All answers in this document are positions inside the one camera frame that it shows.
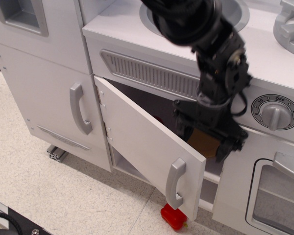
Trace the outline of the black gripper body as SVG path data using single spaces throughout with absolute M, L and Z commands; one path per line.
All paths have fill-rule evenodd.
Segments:
M 231 152 L 241 151 L 248 133 L 233 119 L 230 103 L 230 99 L 218 105 L 203 101 L 175 100 L 173 107 L 177 135 L 187 141 L 197 129 L 219 140 L 217 162 L 224 161 Z

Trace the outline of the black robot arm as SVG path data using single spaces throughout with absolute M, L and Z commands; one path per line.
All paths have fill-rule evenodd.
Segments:
M 248 134 L 234 120 L 245 114 L 231 112 L 236 96 L 244 104 L 248 73 L 245 44 L 222 14 L 219 0 L 146 0 L 153 21 L 171 43 L 187 46 L 196 54 L 200 71 L 195 101 L 175 100 L 178 135 L 188 141 L 195 130 L 216 138 L 217 162 L 241 150 Z

